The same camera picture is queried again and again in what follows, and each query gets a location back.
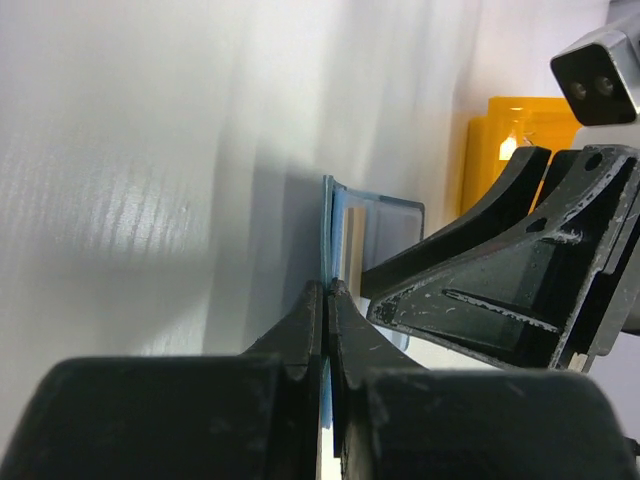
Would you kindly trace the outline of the orange plastic card stand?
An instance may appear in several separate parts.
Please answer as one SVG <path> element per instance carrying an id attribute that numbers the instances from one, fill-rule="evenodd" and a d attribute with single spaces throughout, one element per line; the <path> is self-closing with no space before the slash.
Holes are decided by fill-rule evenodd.
<path id="1" fill-rule="evenodd" d="M 487 193 L 517 148 L 567 149 L 581 128 L 563 98 L 490 98 L 487 113 L 468 123 L 458 212 Z"/>

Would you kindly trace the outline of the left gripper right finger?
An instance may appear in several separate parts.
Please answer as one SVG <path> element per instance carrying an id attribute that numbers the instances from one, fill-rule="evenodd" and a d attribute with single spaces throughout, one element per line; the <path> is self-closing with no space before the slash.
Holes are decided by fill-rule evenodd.
<path id="1" fill-rule="evenodd" d="M 430 370 L 327 296 L 334 447 L 346 479 L 631 479 L 602 391 L 557 370 Z"/>

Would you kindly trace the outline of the gold credit card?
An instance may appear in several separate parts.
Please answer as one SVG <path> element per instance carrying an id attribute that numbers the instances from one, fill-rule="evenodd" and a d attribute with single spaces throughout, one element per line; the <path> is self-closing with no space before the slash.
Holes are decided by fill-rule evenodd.
<path id="1" fill-rule="evenodd" d="M 348 208 L 345 215 L 345 275 L 351 290 L 358 290 L 361 284 L 366 215 L 367 211 L 364 207 Z"/>

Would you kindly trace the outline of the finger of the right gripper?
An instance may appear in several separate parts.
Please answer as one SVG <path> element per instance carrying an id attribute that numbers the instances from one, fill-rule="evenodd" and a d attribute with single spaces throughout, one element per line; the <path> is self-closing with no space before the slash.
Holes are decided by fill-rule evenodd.
<path id="1" fill-rule="evenodd" d="M 368 319 L 501 368 L 585 371 L 639 295 L 639 152 L 552 153 L 528 215 L 369 299 Z"/>
<path id="2" fill-rule="evenodd" d="M 361 296 L 373 299 L 524 219 L 550 156 L 551 151 L 546 148 L 518 147 L 495 183 L 468 211 L 421 242 L 363 272 Z"/>

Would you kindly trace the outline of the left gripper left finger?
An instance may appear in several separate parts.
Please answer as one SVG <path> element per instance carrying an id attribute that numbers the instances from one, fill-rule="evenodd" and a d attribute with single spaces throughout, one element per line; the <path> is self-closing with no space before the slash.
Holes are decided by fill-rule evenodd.
<path id="1" fill-rule="evenodd" d="M 236 356 L 55 365 L 1 463 L 5 479 L 315 479 L 323 288 Z"/>

